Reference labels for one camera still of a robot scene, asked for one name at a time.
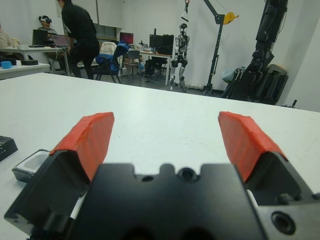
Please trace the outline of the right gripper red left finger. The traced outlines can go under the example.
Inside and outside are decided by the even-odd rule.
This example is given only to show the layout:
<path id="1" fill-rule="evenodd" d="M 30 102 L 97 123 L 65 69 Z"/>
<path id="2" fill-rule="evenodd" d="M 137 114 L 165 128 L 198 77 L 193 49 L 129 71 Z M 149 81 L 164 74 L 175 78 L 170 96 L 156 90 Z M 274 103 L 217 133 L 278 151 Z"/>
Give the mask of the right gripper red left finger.
<path id="1" fill-rule="evenodd" d="M 113 112 L 82 117 L 51 150 L 4 219 L 26 234 L 64 234 L 78 199 L 105 160 L 114 121 Z"/>

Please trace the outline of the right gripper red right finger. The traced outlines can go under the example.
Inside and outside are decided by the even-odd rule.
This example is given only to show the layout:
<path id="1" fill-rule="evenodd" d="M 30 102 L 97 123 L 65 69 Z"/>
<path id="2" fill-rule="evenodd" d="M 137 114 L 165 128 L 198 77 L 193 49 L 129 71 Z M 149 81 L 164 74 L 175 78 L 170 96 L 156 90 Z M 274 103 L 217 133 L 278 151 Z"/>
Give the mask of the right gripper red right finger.
<path id="1" fill-rule="evenodd" d="M 259 206 L 314 202 L 314 193 L 287 156 L 250 116 L 221 111 L 218 122 L 229 161 Z"/>

